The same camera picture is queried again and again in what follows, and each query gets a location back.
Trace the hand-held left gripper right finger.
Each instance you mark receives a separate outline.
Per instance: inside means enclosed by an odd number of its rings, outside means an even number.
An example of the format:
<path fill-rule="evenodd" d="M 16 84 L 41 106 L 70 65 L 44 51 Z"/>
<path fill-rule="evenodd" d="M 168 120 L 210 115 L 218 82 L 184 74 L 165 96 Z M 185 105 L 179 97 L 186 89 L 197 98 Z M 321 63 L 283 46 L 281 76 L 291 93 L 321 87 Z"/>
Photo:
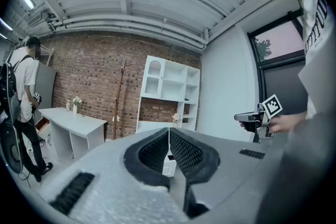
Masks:
<path fill-rule="evenodd" d="M 183 211 L 193 219 L 207 212 L 208 208 L 196 201 L 191 186 L 212 178 L 221 162 L 219 153 L 176 128 L 170 129 L 170 151 L 186 178 Z"/>

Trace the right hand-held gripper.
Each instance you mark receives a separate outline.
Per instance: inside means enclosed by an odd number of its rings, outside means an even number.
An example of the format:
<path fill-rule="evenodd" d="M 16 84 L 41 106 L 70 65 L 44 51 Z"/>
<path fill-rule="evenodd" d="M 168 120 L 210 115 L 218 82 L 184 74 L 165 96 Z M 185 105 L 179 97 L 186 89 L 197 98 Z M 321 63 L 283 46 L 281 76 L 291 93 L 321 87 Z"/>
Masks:
<path fill-rule="evenodd" d="M 282 111 L 282 106 L 273 94 L 264 102 L 257 104 L 257 111 L 234 115 L 234 120 L 240 122 L 240 126 L 247 132 L 255 134 L 253 142 L 258 143 L 261 140 L 272 140 L 269 134 L 269 122 Z"/>

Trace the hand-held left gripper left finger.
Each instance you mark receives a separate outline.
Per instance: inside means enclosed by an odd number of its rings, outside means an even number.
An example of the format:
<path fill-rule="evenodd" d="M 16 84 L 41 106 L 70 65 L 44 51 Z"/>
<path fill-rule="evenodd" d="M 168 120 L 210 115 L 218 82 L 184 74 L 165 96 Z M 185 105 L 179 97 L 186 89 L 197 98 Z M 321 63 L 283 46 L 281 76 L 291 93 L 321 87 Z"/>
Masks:
<path fill-rule="evenodd" d="M 162 174 L 168 151 L 169 129 L 165 127 L 129 146 L 123 156 L 124 166 L 145 185 L 170 188 L 169 178 Z"/>

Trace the person's right hand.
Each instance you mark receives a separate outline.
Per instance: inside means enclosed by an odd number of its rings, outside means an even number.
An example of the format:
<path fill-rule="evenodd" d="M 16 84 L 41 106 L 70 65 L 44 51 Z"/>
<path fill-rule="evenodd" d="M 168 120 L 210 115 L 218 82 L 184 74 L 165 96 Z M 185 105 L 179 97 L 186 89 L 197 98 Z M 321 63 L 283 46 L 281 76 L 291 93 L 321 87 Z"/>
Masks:
<path fill-rule="evenodd" d="M 288 132 L 291 129 L 290 118 L 288 115 L 273 117 L 269 122 L 269 133 Z"/>

